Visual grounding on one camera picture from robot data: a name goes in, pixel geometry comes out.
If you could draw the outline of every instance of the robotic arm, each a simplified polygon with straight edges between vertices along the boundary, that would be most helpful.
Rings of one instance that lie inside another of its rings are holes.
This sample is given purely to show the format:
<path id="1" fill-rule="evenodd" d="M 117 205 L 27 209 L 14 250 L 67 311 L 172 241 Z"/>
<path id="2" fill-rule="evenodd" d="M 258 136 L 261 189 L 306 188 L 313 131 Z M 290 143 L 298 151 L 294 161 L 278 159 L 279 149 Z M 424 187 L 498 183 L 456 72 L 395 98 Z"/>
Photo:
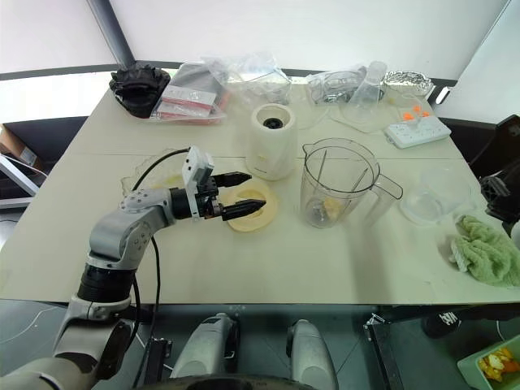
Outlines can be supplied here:
<path id="1" fill-rule="evenodd" d="M 251 176 L 211 176 L 213 168 L 211 156 L 192 146 L 182 168 L 185 188 L 138 189 L 94 226 L 80 287 L 59 329 L 54 356 L 10 373 L 0 381 L 2 388 L 87 389 L 118 372 L 131 335 L 120 315 L 130 306 L 134 275 L 155 232 L 178 219 L 239 218 L 265 204 L 249 199 L 223 206 L 217 200 L 219 187 Z"/>

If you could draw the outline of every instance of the aluminum foil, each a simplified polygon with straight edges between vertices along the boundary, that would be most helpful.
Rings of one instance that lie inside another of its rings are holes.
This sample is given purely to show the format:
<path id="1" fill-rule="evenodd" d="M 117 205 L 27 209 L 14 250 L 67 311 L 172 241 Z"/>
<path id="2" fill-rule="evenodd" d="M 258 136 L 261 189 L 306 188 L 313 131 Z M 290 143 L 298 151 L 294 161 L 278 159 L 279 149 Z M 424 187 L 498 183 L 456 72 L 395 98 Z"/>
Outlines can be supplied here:
<path id="1" fill-rule="evenodd" d="M 416 71 L 389 71 L 383 78 L 383 85 L 398 93 L 415 96 L 426 96 L 433 87 L 430 79 Z"/>

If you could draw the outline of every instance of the white wall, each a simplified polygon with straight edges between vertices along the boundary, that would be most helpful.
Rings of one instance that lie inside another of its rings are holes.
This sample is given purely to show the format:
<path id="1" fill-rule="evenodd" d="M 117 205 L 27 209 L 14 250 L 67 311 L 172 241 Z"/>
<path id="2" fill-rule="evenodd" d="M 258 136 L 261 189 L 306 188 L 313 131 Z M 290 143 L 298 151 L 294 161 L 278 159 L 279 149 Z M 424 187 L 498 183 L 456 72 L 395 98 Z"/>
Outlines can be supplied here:
<path id="1" fill-rule="evenodd" d="M 520 0 L 511 0 L 435 113 L 492 124 L 520 115 Z"/>
<path id="2" fill-rule="evenodd" d="M 0 0 L 0 73 L 112 63 L 86 0 Z"/>
<path id="3" fill-rule="evenodd" d="M 458 79 L 506 0 L 111 0 L 136 59 L 272 52 L 279 65 Z"/>

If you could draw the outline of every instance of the metal pole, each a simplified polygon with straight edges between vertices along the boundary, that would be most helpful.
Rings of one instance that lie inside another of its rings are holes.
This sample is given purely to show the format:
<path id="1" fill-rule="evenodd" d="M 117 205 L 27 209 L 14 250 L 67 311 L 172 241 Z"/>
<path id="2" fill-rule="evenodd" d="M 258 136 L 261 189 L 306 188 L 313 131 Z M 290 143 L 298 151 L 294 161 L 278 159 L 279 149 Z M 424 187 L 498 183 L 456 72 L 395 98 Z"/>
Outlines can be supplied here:
<path id="1" fill-rule="evenodd" d="M 119 26 L 110 0 L 87 0 L 87 3 L 117 63 L 124 70 L 135 65 L 136 59 Z"/>

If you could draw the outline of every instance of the blender jar handle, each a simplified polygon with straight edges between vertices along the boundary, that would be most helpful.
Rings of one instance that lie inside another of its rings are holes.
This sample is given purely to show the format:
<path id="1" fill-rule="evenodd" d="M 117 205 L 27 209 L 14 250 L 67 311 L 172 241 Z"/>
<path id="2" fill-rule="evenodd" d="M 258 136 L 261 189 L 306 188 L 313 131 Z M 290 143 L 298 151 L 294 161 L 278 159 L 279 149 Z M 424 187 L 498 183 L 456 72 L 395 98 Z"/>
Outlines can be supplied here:
<path id="1" fill-rule="evenodd" d="M 403 197 L 403 188 L 383 174 L 379 174 L 370 190 L 377 195 L 378 199 L 366 217 L 368 225 L 377 221 L 396 199 Z"/>

